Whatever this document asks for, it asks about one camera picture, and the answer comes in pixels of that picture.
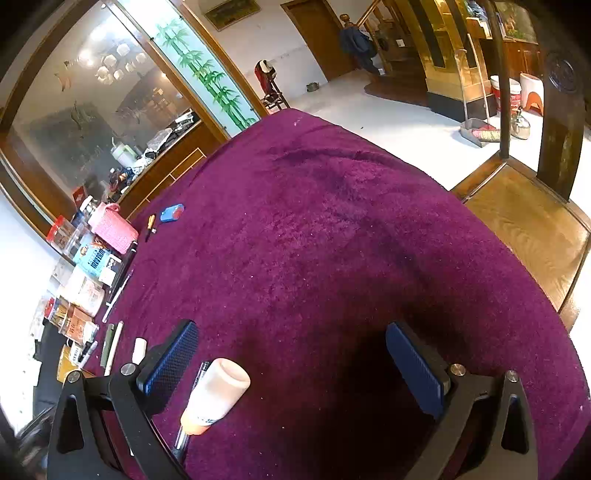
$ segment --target table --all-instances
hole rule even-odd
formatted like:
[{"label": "table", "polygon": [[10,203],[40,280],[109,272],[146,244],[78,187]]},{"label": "table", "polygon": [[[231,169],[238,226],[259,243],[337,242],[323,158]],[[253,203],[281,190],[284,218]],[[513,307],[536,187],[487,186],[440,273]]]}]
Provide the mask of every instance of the table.
[{"label": "table", "polygon": [[[386,352],[397,319],[450,363],[519,372],[540,479],[589,423],[578,357],[539,286],[452,194],[379,147],[283,110],[164,190],[134,225],[176,203],[183,216],[141,240],[109,321],[125,322],[115,368],[137,336],[150,347],[178,319],[200,328],[193,362],[154,418],[169,444],[202,360],[249,372],[236,407],[191,442],[194,478],[399,478],[432,423]],[[99,355],[89,370],[100,373]]]}]

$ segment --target dustpan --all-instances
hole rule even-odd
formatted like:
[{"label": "dustpan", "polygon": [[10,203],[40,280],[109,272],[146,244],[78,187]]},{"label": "dustpan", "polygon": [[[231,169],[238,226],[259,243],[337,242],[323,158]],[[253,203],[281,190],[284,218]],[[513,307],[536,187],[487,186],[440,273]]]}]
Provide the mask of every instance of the dustpan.
[{"label": "dustpan", "polygon": [[457,66],[457,73],[460,77],[460,88],[462,90],[462,102],[464,105],[464,121],[460,124],[460,135],[463,136],[466,140],[478,145],[479,147],[484,147],[487,143],[490,142],[500,142],[501,141],[501,133],[500,130],[493,125],[491,125],[491,116],[488,111],[488,103],[486,101],[486,90],[484,88],[484,80],[482,79],[482,71],[480,70],[480,63],[478,63],[478,56],[476,55],[476,50],[474,48],[474,44],[472,43],[472,38],[470,34],[468,35],[468,40],[470,41],[470,45],[472,46],[472,51],[474,52],[474,58],[476,59],[476,66],[478,67],[478,75],[480,77],[480,85],[482,86],[482,96],[484,98],[484,108],[486,112],[486,122],[484,120],[480,120],[479,118],[468,118],[468,108],[466,106],[466,96],[464,95],[464,83],[462,80],[462,70],[460,68],[460,60],[458,58],[457,52],[462,51],[466,53],[466,50],[456,50],[454,52],[454,58],[456,59],[456,66]]}]

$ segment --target framed painting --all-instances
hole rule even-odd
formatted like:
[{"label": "framed painting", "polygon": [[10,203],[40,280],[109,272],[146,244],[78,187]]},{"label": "framed painting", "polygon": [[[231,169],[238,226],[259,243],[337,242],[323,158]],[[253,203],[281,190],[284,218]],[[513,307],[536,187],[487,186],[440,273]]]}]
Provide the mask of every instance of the framed painting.
[{"label": "framed painting", "polygon": [[228,0],[205,12],[205,17],[220,31],[260,10],[255,0]]}]

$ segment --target white floor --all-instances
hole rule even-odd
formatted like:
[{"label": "white floor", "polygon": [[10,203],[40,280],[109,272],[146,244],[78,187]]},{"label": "white floor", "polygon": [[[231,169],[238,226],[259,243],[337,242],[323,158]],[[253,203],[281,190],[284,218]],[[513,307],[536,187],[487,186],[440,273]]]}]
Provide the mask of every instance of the white floor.
[{"label": "white floor", "polygon": [[[363,87],[369,83],[363,71],[343,75],[290,102],[297,108],[366,138],[407,163],[421,169],[443,187],[452,189],[498,150],[498,144],[479,148],[462,138],[459,123],[433,113],[429,108],[394,102],[367,95]],[[527,140],[511,138],[511,155],[533,170],[538,168],[543,118],[524,113],[531,124]],[[491,123],[500,126],[496,116]],[[591,216],[591,134],[585,131],[583,148],[571,193],[574,201]],[[591,383],[591,300],[581,295],[591,291],[591,260],[579,277],[581,312],[571,331],[571,339],[579,353],[587,381]]]}]

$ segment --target pink bag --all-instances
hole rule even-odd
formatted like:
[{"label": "pink bag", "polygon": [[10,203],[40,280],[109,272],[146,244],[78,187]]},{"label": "pink bag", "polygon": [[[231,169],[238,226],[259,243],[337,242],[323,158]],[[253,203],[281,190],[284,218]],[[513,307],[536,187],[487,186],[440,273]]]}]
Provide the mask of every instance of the pink bag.
[{"label": "pink bag", "polygon": [[139,233],[120,214],[119,205],[101,203],[88,220],[90,230],[119,253],[124,254]]}]

